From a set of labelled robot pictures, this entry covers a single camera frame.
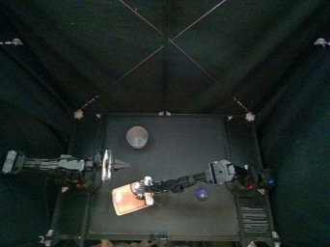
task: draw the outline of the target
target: metal frame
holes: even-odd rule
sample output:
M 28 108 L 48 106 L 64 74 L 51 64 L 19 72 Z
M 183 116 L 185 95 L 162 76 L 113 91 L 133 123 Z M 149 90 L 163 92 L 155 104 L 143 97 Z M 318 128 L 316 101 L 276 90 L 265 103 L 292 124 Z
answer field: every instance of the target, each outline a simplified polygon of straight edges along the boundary
M 155 117 L 155 118 L 161 118 L 158 116 L 158 114 L 107 114 L 106 116 L 129 116 L 129 117 Z M 227 139 L 227 154 L 229 154 L 229 159 L 233 160 L 235 159 L 235 156 L 238 156 L 235 154 L 235 152 L 238 152 L 238 149 L 235 147 L 235 142 L 234 142 L 234 138 L 235 137 L 235 133 L 237 130 L 235 128 L 238 128 L 234 124 L 233 121 L 230 121 L 226 117 L 226 115 L 183 115 L 183 114 L 175 114 L 171 115 L 171 118 L 222 118 L 223 122 L 225 122 L 225 126 L 226 126 L 226 139 Z M 235 119 L 239 119 L 241 121 L 245 121 L 245 116 L 237 116 Z M 98 144 L 99 147 L 102 148 L 102 132 L 103 132 L 103 121 L 99 121 L 99 126 L 98 126 Z M 262 160 L 261 160 L 261 153 L 259 153 L 259 147 L 258 147 L 258 139 L 257 139 L 257 134 L 255 134 L 255 127 L 254 127 L 254 123 L 249 123 L 246 122 L 246 124 L 249 124 L 249 129 L 251 131 L 250 136 L 253 138 L 253 142 L 254 142 L 254 150 L 255 150 L 255 158 L 257 158 L 257 162 L 258 162 L 258 169 L 262 168 Z M 54 245 L 62 240 L 62 239 L 72 239 L 75 240 L 75 242 L 78 243 L 79 247 L 84 247 L 84 241 L 87 239 L 90 240 L 99 240 L 99 239 L 118 239 L 118 240 L 145 240 L 146 237 L 150 237 L 150 239 L 158 239 L 158 240 L 165 240 L 165 239 L 170 239 L 170 240 L 187 240 L 187 239 L 177 239 L 177 238 L 171 238 L 171 236 L 167 236 L 166 233 L 161 234 L 161 235 L 130 235 L 130 236 L 123 236 L 123 235 L 107 235 L 107 234 L 98 234 L 98 233 L 90 233 L 88 229 L 90 229 L 90 221 L 91 221 L 91 205 L 92 205 L 92 196 L 94 193 L 87 194 L 87 200 L 86 200 L 86 204 L 83 205 L 84 207 L 84 220 L 83 220 L 83 226 L 82 226 L 82 231 L 78 235 L 58 235 L 56 230 L 58 230 L 58 216 L 60 214 L 59 209 L 60 206 L 63 204 L 63 195 L 62 193 L 59 193 L 58 196 L 58 202 L 56 202 L 56 207 L 55 207 L 55 217 L 54 217 L 54 222 L 52 222 L 52 229 L 55 230 L 55 241 L 54 241 Z M 266 214 L 267 217 L 263 220 L 267 220 L 267 231 L 265 233 L 255 233 L 255 234 L 249 234 L 245 231 L 245 219 L 242 217 L 242 208 L 245 206 L 249 206 L 249 204 L 246 204 L 246 198 L 241 198 L 239 196 L 237 196 L 237 210 L 238 210 L 238 223 L 239 223 L 239 233 L 238 235 L 221 235 L 219 237 L 206 237 L 205 239 L 202 239 L 199 237 L 199 239 L 195 239 L 194 237 L 190 237 L 189 240 L 195 241 L 195 240 L 203 240 L 203 241 L 234 241 L 234 242 L 239 242 L 241 246 L 247 246 L 247 244 L 250 243 L 251 240 L 258 240 L 258 241 L 265 241 L 266 243 L 274 244 L 274 239 L 273 239 L 273 231 L 274 231 L 274 220 L 273 220 L 273 214 L 271 214 L 271 207 L 270 207 L 270 199 L 269 196 L 266 195 L 265 197 L 262 197 L 262 204 L 258 206 L 261 207 Z

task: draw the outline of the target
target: black table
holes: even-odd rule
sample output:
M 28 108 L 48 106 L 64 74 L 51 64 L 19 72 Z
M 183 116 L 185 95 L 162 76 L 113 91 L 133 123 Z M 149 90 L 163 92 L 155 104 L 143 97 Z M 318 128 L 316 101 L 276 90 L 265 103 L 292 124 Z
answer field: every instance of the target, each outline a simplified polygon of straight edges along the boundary
M 137 150 L 127 141 L 134 126 L 149 131 L 147 146 Z M 227 116 L 130 116 L 104 115 L 102 119 L 84 119 L 78 123 L 71 153 L 83 157 L 99 148 L 111 149 L 115 158 L 131 164 L 131 168 L 113 173 L 86 207 L 62 204 L 58 210 L 58 235 L 79 239 L 150 239 L 195 241 L 271 241 L 273 219 L 269 199 L 239 199 L 226 185 L 199 183 L 183 193 L 170 194 L 165 206 L 151 206 L 131 214 L 118 216 L 113 206 L 113 189 L 145 176 L 154 180 L 179 178 L 203 172 L 211 161 L 229 159 L 235 165 L 253 165 L 262 169 L 254 124 L 243 117 Z M 205 188 L 206 201 L 199 201 L 195 190 Z M 243 228 L 242 209 L 262 208 L 266 212 L 266 229 L 250 233 Z

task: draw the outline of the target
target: black wall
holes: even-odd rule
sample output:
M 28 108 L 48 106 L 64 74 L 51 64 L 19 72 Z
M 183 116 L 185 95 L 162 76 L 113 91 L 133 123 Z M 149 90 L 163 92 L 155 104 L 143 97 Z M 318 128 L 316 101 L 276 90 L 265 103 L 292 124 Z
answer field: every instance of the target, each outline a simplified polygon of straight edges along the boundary
M 328 246 L 330 49 L 314 47 L 286 72 L 259 116 L 265 165 L 276 172 L 276 228 L 285 246 Z

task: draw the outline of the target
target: black curtain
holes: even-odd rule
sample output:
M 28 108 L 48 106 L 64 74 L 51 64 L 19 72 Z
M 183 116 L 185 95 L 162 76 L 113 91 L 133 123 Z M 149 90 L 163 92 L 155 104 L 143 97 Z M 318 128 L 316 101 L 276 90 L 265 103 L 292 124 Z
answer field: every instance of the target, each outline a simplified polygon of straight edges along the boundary
M 0 16 L 2 41 L 18 38 Z M 67 152 L 72 117 L 50 75 L 27 47 L 0 46 L 0 169 L 7 151 L 55 158 Z M 47 233 L 56 187 L 42 174 L 0 174 L 0 246 L 38 245 Z
M 259 112 L 261 150 L 277 178 L 276 228 L 285 246 L 328 246 L 330 49 L 300 57 Z

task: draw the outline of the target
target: metal bracket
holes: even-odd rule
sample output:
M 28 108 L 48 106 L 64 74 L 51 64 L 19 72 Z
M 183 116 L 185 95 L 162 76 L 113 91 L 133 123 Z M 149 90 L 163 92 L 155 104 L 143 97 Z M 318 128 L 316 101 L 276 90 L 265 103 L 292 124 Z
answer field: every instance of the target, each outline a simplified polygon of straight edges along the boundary
M 170 238 L 169 238 L 167 234 L 151 235 L 150 240 L 158 240 L 161 245 L 170 243 Z

